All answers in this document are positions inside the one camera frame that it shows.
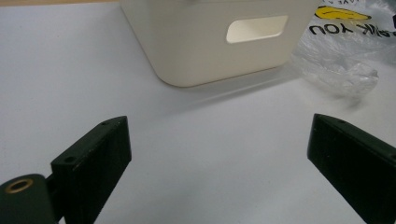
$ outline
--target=black plastic part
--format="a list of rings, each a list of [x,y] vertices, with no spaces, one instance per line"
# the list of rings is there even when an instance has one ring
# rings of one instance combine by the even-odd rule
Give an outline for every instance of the black plastic part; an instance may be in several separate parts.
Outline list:
[[[55,219],[59,221],[64,216],[64,202],[61,189],[57,187],[53,175],[47,177],[47,189]]]
[[[395,147],[343,120],[316,114],[308,159],[366,223],[395,222]]]
[[[93,223],[130,160],[127,118],[97,125],[51,163],[49,183],[59,190],[54,204],[63,204],[56,213],[66,223]]]
[[[44,176],[23,175],[0,186],[0,223],[56,223]]]

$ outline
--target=yellow logo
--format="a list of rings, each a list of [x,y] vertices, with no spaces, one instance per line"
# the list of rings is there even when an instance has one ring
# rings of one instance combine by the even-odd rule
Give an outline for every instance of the yellow logo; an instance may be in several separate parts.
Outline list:
[[[338,7],[319,7],[315,15],[325,20],[370,20],[371,16]]]

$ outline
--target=metal hole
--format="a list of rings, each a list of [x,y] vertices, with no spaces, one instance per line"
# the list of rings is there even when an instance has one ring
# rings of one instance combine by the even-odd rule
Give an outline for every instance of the metal hole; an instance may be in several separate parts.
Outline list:
[[[20,179],[6,187],[6,193],[18,193],[33,185],[33,179]]]
[[[72,162],[75,160],[76,160],[76,157],[67,157],[66,159],[64,159],[65,162]]]

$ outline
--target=white storage box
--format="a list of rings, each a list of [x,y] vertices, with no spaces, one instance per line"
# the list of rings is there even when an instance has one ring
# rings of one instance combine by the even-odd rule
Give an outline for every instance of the white storage box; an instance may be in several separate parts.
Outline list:
[[[285,63],[320,0],[120,0],[165,82],[189,87]]]

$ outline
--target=plastic bag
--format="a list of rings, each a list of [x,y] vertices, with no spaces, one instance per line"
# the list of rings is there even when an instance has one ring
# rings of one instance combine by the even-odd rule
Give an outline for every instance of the plastic bag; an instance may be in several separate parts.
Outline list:
[[[396,64],[394,5],[394,0],[323,0],[290,64],[308,81],[362,97],[378,75],[361,60]]]

